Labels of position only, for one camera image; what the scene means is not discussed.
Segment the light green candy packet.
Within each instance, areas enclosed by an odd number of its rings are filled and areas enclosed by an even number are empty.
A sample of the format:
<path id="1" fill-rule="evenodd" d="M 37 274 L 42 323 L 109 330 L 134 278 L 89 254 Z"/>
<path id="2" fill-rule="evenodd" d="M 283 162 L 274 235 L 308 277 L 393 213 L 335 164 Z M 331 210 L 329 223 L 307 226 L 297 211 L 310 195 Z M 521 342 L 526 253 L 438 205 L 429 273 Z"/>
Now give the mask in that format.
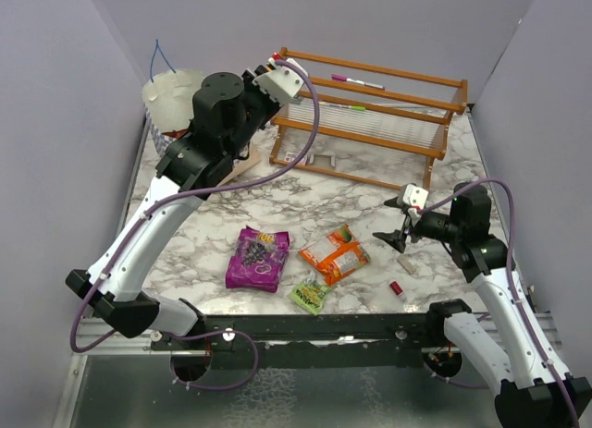
<path id="1" fill-rule="evenodd" d="M 312 315 L 318 315 L 332 290 L 333 288 L 324 280 L 318 281 L 316 272 L 311 271 L 302 282 L 292 289 L 288 298 Z"/>

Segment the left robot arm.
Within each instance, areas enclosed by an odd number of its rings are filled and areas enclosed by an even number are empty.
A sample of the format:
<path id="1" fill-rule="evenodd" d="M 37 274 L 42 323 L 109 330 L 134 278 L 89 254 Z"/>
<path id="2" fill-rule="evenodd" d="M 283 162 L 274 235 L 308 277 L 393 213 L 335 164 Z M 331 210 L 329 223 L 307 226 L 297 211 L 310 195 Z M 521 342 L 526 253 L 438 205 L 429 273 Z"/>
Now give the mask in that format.
<path id="1" fill-rule="evenodd" d="M 306 75 L 285 60 L 238 76 L 217 72 L 192 96 L 193 117 L 156 167 L 142 205 L 105 254 L 74 269 L 67 287 L 122 336 L 170 333 L 185 349 L 204 338 L 201 315 L 182 300 L 149 295 L 144 281 L 178 228 L 225 187 L 254 133 L 300 91 Z"/>

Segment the red chip bag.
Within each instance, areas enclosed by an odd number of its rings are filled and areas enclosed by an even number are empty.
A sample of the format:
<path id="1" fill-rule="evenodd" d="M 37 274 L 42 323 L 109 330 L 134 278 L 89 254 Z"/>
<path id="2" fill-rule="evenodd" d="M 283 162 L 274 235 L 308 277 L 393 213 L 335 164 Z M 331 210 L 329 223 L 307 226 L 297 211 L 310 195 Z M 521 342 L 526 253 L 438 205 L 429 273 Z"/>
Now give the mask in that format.
<path id="1" fill-rule="evenodd" d="M 164 132 L 164 135 L 167 137 L 170 137 L 174 140 L 179 139 L 180 137 L 182 137 L 188 130 L 185 129 L 181 129 L 181 130 L 173 130 L 173 131 L 169 131 L 169 132 Z"/>

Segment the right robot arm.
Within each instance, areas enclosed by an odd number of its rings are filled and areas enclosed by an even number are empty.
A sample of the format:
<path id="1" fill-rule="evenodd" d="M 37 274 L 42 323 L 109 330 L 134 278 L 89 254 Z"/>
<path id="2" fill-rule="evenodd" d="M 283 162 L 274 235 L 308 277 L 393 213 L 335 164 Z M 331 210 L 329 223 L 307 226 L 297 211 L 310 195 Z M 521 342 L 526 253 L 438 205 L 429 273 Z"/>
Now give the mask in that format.
<path id="1" fill-rule="evenodd" d="M 451 343 L 473 364 L 493 394 L 502 426 L 576 427 L 591 401 L 591 385 L 572 375 L 545 335 L 515 269 L 513 241 L 490 233 L 488 182 L 456 185 L 445 201 L 447 214 L 427 205 L 427 190 L 407 184 L 386 202 L 403 213 L 401 228 L 375 236 L 398 252 L 422 238 L 449 248 L 499 337 L 493 339 L 461 300 L 431 304 L 425 335 L 437 346 Z"/>

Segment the checkered paper bag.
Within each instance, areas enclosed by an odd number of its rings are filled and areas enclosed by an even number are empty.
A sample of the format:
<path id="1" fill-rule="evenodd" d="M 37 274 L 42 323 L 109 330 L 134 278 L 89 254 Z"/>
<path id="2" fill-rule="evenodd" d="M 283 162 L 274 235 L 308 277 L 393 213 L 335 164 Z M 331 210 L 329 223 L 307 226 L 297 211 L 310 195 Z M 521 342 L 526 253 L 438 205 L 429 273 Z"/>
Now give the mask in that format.
<path id="1" fill-rule="evenodd" d="M 198 70 L 169 66 L 165 72 L 152 72 L 142 88 L 146 121 L 161 157 L 156 178 L 174 193 L 227 185 L 261 162 L 251 143 L 235 159 L 224 151 L 198 151 L 189 145 L 192 96 L 203 80 L 204 74 Z M 188 131 L 177 140 L 164 135 L 185 128 Z"/>

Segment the orange snack bag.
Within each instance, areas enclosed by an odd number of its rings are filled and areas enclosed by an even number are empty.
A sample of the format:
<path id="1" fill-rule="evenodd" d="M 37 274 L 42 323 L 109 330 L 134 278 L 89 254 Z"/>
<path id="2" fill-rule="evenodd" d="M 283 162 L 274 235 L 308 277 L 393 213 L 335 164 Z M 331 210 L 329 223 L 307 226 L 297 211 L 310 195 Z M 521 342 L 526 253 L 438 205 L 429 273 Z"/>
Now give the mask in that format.
<path id="1" fill-rule="evenodd" d="M 299 251 L 301 257 L 333 286 L 370 263 L 371 258 L 348 225 L 343 225 Z"/>

